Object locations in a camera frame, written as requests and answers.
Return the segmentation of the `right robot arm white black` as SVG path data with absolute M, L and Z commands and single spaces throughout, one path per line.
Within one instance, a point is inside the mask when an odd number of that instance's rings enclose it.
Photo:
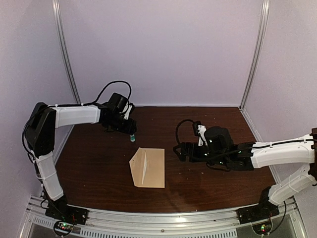
M 252 171 L 272 165 L 302 163 L 287 179 L 262 192 L 254 215 L 264 219 L 289 197 L 309 186 L 317 184 L 317 130 L 290 140 L 276 142 L 246 142 L 234 144 L 227 128 L 193 125 L 197 143 L 180 142 L 173 152 L 180 161 L 205 162 L 208 166 L 219 165 L 225 171 Z

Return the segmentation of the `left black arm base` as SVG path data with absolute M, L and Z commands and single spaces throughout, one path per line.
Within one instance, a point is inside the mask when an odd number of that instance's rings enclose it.
M 50 198 L 47 200 L 48 207 L 45 212 L 46 216 L 75 225 L 86 224 L 88 210 L 68 205 L 65 195 L 56 201 Z

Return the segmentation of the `small green glue stick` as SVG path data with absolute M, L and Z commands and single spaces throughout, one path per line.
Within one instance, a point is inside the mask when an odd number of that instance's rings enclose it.
M 131 134 L 130 135 L 130 141 L 131 142 L 135 142 L 136 138 L 135 138 L 135 134 Z

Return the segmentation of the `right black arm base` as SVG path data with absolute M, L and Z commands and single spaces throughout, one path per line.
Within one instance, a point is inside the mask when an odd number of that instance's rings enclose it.
M 279 215 L 278 205 L 269 202 L 268 194 L 270 189 L 271 187 L 267 187 L 262 191 L 258 205 L 237 210 L 240 224 L 253 223 Z

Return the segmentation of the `brown kraft envelope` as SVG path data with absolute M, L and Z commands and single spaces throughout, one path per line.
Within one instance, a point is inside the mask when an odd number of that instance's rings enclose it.
M 147 152 L 147 171 L 144 184 L 142 181 L 144 153 Z M 165 188 L 165 150 L 139 147 L 129 161 L 130 171 L 135 187 Z

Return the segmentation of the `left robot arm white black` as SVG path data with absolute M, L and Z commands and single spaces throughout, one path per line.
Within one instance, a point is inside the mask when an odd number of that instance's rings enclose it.
M 49 202 L 48 208 L 60 220 L 67 220 L 71 209 L 55 166 L 73 128 L 100 124 L 133 137 L 137 131 L 137 123 L 131 118 L 134 109 L 129 98 L 118 93 L 113 93 L 104 103 L 48 105 L 38 102 L 35 105 L 22 130 L 22 142 Z

